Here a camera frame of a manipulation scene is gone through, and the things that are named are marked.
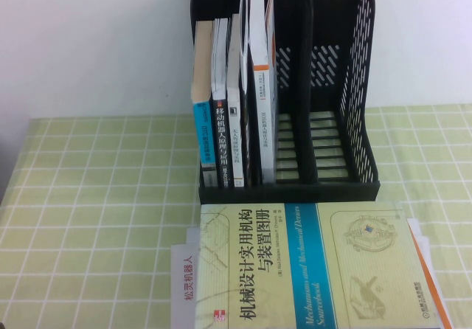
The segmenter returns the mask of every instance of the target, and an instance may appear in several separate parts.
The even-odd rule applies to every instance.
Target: black desk file organizer
[[[191,0],[193,31],[196,21],[237,13],[239,1]],[[256,143],[255,185],[223,189],[201,179],[202,204],[375,200],[380,182],[364,121],[374,14],[374,0],[274,0],[277,183],[257,183]],[[252,136],[256,124],[252,118]]]

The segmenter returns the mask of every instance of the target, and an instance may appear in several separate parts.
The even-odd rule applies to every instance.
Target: book cover
[[[195,62],[191,95],[201,169],[206,187],[218,186],[212,110],[210,108],[212,38],[213,22],[198,21],[195,28]]]
[[[264,0],[250,0],[250,3],[249,46],[254,72],[260,165],[263,184],[273,184],[275,182],[275,118],[277,114],[274,108],[277,100],[275,99],[275,84],[271,83],[271,80],[274,79],[271,58],[275,40],[272,42],[273,25],[271,28],[268,25],[269,22],[273,24],[274,2],[268,0],[267,8],[264,6]]]
[[[232,157],[229,141],[228,105],[226,100],[226,55],[228,52],[227,18],[215,19],[212,49],[212,97],[215,139],[221,187],[232,187]]]
[[[248,56],[249,56],[249,14],[248,0],[240,0],[240,82],[241,82],[241,118],[243,137],[243,168],[247,186],[252,186],[251,172],[251,137],[249,134],[249,108],[248,108]]]
[[[229,137],[231,141],[231,156],[233,180],[235,187],[244,187],[243,173],[243,137],[241,133],[241,101],[240,101],[240,16],[232,17],[231,37],[228,51],[228,111]]]
[[[439,328],[388,203],[203,205],[195,328]]]

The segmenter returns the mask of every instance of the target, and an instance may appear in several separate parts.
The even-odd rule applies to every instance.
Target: green checkered tablecloth
[[[472,105],[367,109],[382,183],[472,328]],[[7,329],[168,328],[170,245],[199,219],[193,119],[33,120],[1,206]]]

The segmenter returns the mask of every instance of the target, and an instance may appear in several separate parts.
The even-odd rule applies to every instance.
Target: blue book spine
[[[286,204],[296,329],[335,329],[330,279],[315,204]]]
[[[213,140],[212,114],[209,102],[194,104],[193,116],[195,118],[205,187],[217,187],[215,142]]]

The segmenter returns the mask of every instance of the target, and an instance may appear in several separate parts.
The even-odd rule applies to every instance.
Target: white wall
[[[0,0],[0,190],[31,117],[190,112],[190,0]],[[368,103],[472,101],[472,0],[376,0]]]
[[[472,0],[375,0],[367,103],[472,102]]]

